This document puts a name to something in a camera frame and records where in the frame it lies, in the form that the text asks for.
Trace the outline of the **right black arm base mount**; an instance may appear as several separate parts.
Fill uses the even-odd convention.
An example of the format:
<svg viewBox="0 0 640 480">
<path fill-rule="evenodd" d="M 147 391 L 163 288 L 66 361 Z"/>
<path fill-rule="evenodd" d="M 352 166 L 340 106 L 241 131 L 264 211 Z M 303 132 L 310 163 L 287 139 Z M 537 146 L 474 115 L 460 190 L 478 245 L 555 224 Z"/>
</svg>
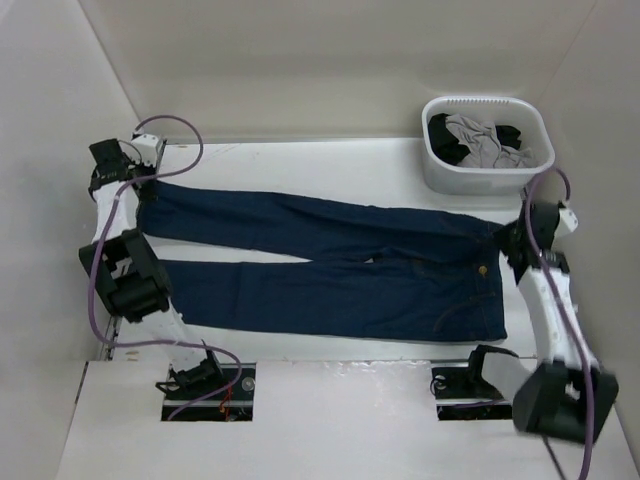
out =
<svg viewBox="0 0 640 480">
<path fill-rule="evenodd" d="M 440 421 L 511 420 L 512 407 L 498 391 L 470 378 L 466 363 L 435 363 L 430 392 Z"/>
</svg>

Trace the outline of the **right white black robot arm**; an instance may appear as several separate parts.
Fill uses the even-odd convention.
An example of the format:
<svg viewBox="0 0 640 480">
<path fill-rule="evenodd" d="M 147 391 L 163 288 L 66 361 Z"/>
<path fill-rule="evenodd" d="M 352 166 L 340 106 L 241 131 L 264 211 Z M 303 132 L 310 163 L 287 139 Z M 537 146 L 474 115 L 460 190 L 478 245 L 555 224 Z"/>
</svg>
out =
<svg viewBox="0 0 640 480">
<path fill-rule="evenodd" d="M 495 233 L 529 312 L 537 366 L 530 370 L 514 352 L 480 345 L 470 354 L 463 380 L 475 395 L 495 389 L 508 401 L 517 431 L 592 445 L 619 384 L 600 366 L 581 332 L 568 261 L 553 248 L 556 237 L 576 227 L 577 218 L 565 203 L 533 201 Z"/>
</svg>

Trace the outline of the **dark blue denim trousers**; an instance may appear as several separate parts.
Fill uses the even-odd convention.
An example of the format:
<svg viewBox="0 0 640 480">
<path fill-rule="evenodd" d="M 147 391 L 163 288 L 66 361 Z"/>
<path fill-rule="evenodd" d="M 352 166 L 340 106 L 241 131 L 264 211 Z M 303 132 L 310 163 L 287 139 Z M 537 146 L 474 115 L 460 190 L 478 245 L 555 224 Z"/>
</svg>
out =
<svg viewBox="0 0 640 480">
<path fill-rule="evenodd" d="M 168 260 L 194 325 L 397 341 L 507 336 L 497 225 L 437 210 L 160 183 L 152 237 L 280 254 L 280 263 Z"/>
</svg>

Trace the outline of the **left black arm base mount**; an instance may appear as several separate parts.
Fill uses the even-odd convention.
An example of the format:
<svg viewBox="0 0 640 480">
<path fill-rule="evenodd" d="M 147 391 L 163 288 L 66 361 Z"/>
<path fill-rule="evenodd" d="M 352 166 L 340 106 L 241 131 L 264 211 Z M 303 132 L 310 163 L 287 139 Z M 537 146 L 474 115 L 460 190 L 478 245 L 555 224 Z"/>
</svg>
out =
<svg viewBox="0 0 640 480">
<path fill-rule="evenodd" d="M 216 385 L 199 381 L 194 386 L 181 387 L 170 377 L 157 382 L 163 394 L 162 421 L 174 422 L 250 422 L 253 420 L 257 365 L 243 364 L 239 379 L 228 383 L 237 374 L 237 366 L 222 365 L 222 381 Z"/>
</svg>

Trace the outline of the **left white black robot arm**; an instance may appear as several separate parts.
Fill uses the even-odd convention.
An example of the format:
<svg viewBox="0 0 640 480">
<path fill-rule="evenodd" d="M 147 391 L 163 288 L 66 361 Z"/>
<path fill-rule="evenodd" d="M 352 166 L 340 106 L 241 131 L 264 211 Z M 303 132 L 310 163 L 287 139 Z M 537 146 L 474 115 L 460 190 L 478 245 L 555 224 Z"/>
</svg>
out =
<svg viewBox="0 0 640 480">
<path fill-rule="evenodd" d="M 136 134 L 127 145 L 107 139 L 92 144 L 95 161 L 89 194 L 97 207 L 91 243 L 79 249 L 87 272 L 96 265 L 93 291 L 110 315 L 140 326 L 161 342 L 170 360 L 169 379 L 157 385 L 170 399 L 214 398 L 228 377 L 214 352 L 204 348 L 172 305 L 168 273 L 137 225 L 140 204 L 154 198 L 154 175 L 165 141 Z"/>
</svg>

